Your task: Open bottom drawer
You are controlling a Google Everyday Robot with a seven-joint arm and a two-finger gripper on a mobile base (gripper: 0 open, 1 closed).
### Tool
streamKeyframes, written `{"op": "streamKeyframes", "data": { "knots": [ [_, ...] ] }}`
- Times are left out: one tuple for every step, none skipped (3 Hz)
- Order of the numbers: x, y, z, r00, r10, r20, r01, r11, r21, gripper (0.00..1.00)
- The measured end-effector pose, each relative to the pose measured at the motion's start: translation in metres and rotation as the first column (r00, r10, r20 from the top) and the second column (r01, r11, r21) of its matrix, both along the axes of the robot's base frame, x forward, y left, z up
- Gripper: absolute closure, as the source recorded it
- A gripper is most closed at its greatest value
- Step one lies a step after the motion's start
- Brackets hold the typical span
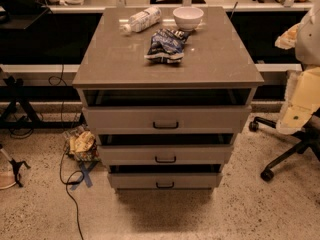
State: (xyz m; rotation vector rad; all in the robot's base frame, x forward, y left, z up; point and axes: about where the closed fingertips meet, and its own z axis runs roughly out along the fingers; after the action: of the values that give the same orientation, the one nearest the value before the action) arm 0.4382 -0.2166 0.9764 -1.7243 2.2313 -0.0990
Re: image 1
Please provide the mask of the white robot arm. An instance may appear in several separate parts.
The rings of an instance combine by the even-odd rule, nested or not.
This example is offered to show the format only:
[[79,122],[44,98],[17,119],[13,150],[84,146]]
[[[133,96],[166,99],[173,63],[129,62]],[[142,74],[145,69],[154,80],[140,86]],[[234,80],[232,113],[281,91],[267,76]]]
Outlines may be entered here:
[[296,59],[305,66],[302,73],[289,76],[285,103],[276,123],[279,133],[291,135],[320,108],[320,4],[314,3],[298,24],[277,38],[275,46],[294,48]]

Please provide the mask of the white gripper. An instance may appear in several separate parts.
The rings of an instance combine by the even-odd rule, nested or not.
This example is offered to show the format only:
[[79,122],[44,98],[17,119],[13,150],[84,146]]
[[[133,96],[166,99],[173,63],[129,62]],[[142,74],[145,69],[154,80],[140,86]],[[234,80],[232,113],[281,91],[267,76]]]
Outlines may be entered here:
[[[296,46],[299,23],[290,27],[275,41],[275,46],[288,50]],[[303,72],[288,73],[285,102],[281,107],[276,130],[291,135],[310,120],[320,108],[320,68],[309,67]]]

